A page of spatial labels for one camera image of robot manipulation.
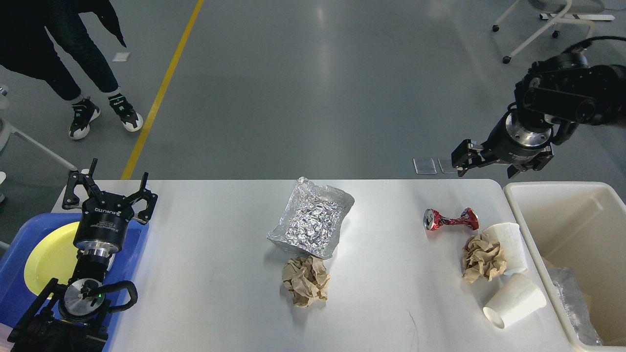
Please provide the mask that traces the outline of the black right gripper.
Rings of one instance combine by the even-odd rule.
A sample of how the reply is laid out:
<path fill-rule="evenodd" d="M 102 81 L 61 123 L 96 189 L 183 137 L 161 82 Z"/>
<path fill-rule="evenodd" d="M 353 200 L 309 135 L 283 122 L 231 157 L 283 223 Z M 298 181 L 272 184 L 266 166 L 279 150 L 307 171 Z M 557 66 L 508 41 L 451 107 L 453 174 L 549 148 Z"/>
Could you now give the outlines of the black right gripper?
<path fill-rule="evenodd" d="M 542 170 L 552 160 L 553 134 L 552 127 L 533 132 L 522 124 L 516 111 L 510 111 L 482 145 L 471 139 L 463 140 L 452 151 L 451 164 L 458 177 L 465 176 L 468 170 L 488 166 L 488 162 L 509 164 L 507 177 L 512 179 L 527 170 Z"/>

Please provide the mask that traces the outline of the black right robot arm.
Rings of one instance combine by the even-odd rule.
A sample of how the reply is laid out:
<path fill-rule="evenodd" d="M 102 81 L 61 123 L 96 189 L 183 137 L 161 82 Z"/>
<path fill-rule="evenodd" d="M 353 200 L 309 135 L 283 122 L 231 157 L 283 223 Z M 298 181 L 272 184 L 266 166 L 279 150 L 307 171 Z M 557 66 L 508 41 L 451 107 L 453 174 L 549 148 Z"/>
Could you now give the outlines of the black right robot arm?
<path fill-rule="evenodd" d="M 465 139 L 451 153 L 458 176 L 492 164 L 507 165 L 508 178 L 542 170 L 553 147 L 566 142 L 579 125 L 625 127 L 626 71 L 622 65 L 589 66 L 583 51 L 606 36 L 569 46 L 534 62 L 515 85 L 514 102 L 487 140 Z"/>

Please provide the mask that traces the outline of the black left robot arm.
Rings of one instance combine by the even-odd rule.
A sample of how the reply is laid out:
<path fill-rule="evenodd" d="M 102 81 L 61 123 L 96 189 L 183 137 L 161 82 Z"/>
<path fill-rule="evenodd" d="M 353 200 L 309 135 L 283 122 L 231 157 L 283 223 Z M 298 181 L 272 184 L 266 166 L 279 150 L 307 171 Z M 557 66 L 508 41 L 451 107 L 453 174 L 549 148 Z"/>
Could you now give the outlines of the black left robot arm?
<path fill-rule="evenodd" d="M 148 173 L 129 196 L 101 190 L 92 178 L 96 164 L 94 158 L 87 173 L 70 172 L 65 189 L 63 209 L 81 210 L 74 271 L 66 284 L 50 279 L 22 315 L 7 337 L 14 352 L 100 352 L 108 340 L 105 319 L 138 301 L 134 283 L 106 279 L 131 221 L 148 223 L 158 196 L 147 188 Z"/>

